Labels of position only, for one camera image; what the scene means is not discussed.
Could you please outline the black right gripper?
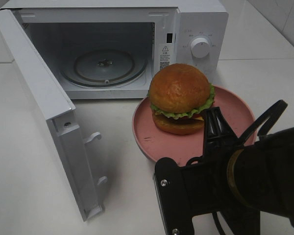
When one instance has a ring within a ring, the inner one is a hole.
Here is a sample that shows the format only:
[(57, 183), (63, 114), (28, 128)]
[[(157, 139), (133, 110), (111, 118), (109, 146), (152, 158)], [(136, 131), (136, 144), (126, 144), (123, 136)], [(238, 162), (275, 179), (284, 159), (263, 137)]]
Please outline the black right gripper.
[(227, 182), (226, 169), (237, 137), (222, 115), (220, 107), (202, 112), (204, 118), (203, 154), (195, 163), (180, 169), (183, 197), (178, 200), (180, 214), (196, 215), (225, 211), (237, 206)]

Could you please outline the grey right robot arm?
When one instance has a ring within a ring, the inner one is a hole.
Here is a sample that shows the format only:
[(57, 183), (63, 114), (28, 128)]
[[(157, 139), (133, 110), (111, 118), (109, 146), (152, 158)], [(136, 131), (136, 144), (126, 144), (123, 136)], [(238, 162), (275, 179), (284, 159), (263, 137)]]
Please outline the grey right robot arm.
[(236, 235), (256, 234), (260, 212), (294, 227), (294, 127), (270, 134), (280, 100), (237, 137), (219, 108), (204, 112), (203, 155), (182, 171), (193, 215), (220, 212)]

